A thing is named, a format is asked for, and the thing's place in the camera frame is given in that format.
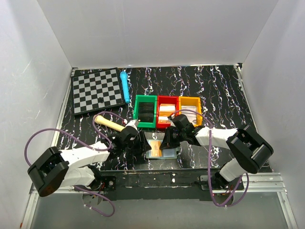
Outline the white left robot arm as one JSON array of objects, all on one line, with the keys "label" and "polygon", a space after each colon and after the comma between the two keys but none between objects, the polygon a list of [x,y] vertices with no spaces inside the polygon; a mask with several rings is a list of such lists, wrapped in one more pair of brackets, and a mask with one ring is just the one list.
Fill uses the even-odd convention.
[{"label": "white left robot arm", "polygon": [[151,150],[143,131],[127,126],[116,135],[104,136],[93,145],[79,141],[80,148],[59,150],[52,146],[30,165],[27,173],[40,197],[46,197],[66,186],[86,186],[96,191],[102,178],[94,163],[119,157],[124,152],[135,155]]}]

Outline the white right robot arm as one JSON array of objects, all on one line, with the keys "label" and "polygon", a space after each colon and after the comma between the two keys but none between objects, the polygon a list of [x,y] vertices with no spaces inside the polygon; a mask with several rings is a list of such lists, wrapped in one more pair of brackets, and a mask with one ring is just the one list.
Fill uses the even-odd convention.
[{"label": "white right robot arm", "polygon": [[225,163],[208,181],[212,188],[228,189],[233,180],[245,173],[256,174],[274,153],[271,145],[263,139],[252,127],[243,125],[233,129],[210,129],[199,125],[195,127],[184,114],[171,120],[166,128],[160,149],[172,149],[186,141],[194,146],[208,146],[230,149],[233,159]]}]

